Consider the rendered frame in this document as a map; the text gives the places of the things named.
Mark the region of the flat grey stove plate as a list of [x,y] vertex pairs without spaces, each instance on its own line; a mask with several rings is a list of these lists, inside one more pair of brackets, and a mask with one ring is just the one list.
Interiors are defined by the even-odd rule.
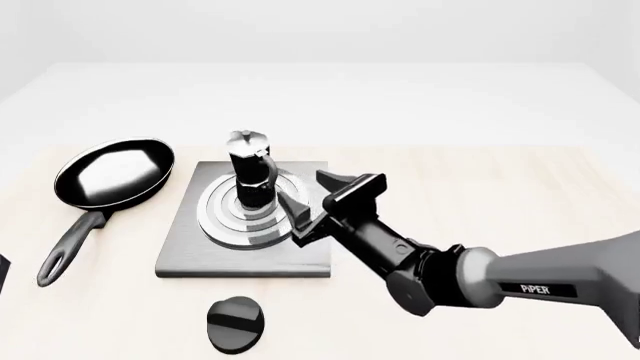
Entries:
[[250,210],[228,161],[196,164],[156,260],[160,278],[328,278],[331,247],[299,247],[278,202]]

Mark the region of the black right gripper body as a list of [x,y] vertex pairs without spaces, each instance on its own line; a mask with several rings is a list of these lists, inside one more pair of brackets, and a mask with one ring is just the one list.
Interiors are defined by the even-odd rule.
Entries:
[[365,173],[340,191],[329,192],[321,202],[323,212],[311,216],[311,224],[299,232],[292,228],[292,240],[300,248],[333,237],[348,247],[371,248],[373,236],[365,228],[376,228],[376,198],[387,190],[386,176]]

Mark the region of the black frying pan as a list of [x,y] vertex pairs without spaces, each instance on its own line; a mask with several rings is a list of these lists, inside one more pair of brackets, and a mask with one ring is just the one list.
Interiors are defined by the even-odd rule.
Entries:
[[52,248],[36,275],[48,287],[68,269],[92,232],[105,227],[115,212],[137,206],[157,194],[174,168],[168,143],[130,137],[92,146],[75,155],[53,182],[56,197],[84,211]]

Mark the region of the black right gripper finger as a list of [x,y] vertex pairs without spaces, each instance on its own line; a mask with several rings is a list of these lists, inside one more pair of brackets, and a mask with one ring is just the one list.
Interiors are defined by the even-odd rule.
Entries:
[[328,192],[340,191],[357,179],[356,176],[342,176],[326,170],[316,171],[316,182]]
[[298,202],[285,192],[279,192],[277,198],[294,230],[301,232],[311,224],[311,209],[309,206]]

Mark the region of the black and silver moka pot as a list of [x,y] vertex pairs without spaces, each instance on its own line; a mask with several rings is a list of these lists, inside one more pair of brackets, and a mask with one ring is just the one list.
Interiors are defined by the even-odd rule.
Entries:
[[232,131],[226,145],[241,205],[251,210],[267,206],[275,198],[278,176],[268,137],[256,131]]

